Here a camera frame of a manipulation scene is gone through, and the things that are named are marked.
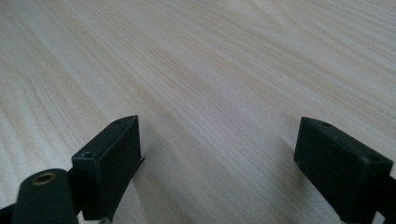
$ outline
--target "wood grain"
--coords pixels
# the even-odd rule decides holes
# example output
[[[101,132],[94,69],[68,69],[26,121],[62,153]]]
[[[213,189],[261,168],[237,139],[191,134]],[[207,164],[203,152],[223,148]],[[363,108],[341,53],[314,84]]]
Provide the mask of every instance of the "wood grain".
[[[1,0],[0,206],[137,114],[114,223],[340,223],[293,162],[300,118],[396,161],[395,96],[391,0]]]

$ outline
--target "black plastic bracket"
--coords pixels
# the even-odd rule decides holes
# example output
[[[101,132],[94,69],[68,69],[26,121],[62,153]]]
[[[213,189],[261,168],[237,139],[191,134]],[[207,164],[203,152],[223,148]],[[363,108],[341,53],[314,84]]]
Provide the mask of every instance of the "black plastic bracket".
[[[138,116],[110,123],[72,157],[66,172],[50,169],[22,183],[15,204],[0,210],[0,223],[112,221],[123,193],[145,158],[140,153]]]
[[[346,223],[396,220],[393,162],[329,123],[302,118],[294,160]]]

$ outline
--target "light wood grain surface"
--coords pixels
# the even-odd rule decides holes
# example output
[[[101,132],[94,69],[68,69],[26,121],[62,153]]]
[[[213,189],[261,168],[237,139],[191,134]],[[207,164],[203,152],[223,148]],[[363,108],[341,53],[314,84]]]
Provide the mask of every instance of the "light wood grain surface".
[[[392,0],[0,0],[0,207],[137,114],[114,223],[340,223],[300,118],[396,161],[395,56]]]

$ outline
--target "black plastic part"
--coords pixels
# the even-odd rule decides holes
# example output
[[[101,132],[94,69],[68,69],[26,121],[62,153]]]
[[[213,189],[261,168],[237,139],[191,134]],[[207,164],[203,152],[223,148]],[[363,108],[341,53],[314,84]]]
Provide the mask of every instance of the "black plastic part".
[[[67,172],[50,169],[26,178],[21,183],[11,223],[78,223]]]
[[[138,117],[110,123],[72,157],[69,175],[77,210],[82,209],[86,220],[111,221],[144,159],[140,154]]]
[[[301,119],[294,160],[343,221],[373,221],[391,160],[331,124],[309,118]]]
[[[0,223],[8,224],[11,223],[12,214],[14,212],[15,204],[11,204],[0,210]]]
[[[381,188],[380,195],[378,211],[387,219],[386,224],[396,223],[396,180],[389,177]]]

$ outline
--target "screw hole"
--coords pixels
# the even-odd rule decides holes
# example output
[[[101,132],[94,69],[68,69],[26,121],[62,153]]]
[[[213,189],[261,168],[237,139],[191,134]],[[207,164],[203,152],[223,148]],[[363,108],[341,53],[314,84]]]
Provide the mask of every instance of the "screw hole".
[[[91,158],[92,157],[92,153],[91,152],[84,152],[84,153],[81,154],[81,157]]]
[[[45,185],[51,182],[54,178],[56,177],[55,173],[44,173],[32,180],[32,184],[39,186],[39,185]]]

